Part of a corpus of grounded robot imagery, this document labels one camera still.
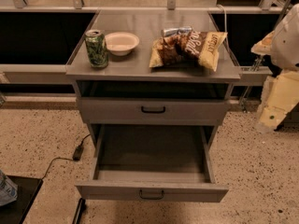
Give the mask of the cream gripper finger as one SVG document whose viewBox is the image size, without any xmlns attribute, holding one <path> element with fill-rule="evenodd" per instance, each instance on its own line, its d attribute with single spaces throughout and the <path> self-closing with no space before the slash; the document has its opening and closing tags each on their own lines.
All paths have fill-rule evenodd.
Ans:
<svg viewBox="0 0 299 224">
<path fill-rule="evenodd" d="M 270 32 L 262 40 L 254 44 L 250 51 L 254 54 L 261 56 L 270 55 L 272 51 L 273 36 L 274 32 Z"/>
<path fill-rule="evenodd" d="M 256 129 L 259 133 L 269 133 L 299 104 L 299 73 L 282 71 L 277 77 L 268 77 L 261 100 Z"/>
</svg>

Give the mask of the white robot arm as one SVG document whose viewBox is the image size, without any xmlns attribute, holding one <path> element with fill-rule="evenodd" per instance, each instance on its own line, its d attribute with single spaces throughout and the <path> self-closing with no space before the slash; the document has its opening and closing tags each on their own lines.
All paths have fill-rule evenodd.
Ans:
<svg viewBox="0 0 299 224">
<path fill-rule="evenodd" d="M 263 84 L 262 103 L 258 108 L 257 130 L 274 131 L 299 104 L 299 5 L 294 5 L 275 29 L 251 52 L 269 55 L 271 63 L 280 68 L 276 77 L 268 77 Z"/>
</svg>

